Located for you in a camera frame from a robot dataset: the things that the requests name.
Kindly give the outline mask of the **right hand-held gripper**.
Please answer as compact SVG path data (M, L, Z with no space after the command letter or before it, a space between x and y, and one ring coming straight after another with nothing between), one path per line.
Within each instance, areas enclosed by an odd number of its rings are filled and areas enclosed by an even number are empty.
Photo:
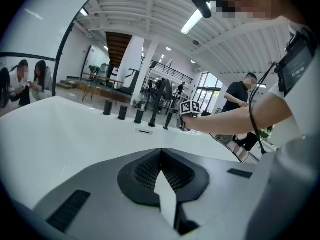
M190 129L186 128L186 123L183 121L183 115L190 115L192 117L198 117L201 114L200 105L198 102L193 100L186 100L179 104L177 112L177 127L182 132L189 132Z

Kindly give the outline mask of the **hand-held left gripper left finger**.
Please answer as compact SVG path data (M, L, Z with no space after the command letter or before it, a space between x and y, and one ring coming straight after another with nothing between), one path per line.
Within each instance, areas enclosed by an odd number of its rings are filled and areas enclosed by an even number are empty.
M160 148L149 149L124 156L124 166L117 175L122 193L133 203L160 207L160 196L155 186L161 172Z

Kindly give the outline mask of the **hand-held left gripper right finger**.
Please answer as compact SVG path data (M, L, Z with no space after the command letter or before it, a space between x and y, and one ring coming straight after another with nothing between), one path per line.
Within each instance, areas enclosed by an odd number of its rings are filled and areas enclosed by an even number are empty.
M178 202L192 202L199 199L210 183L207 170L187 159L178 150L163 148L160 165Z

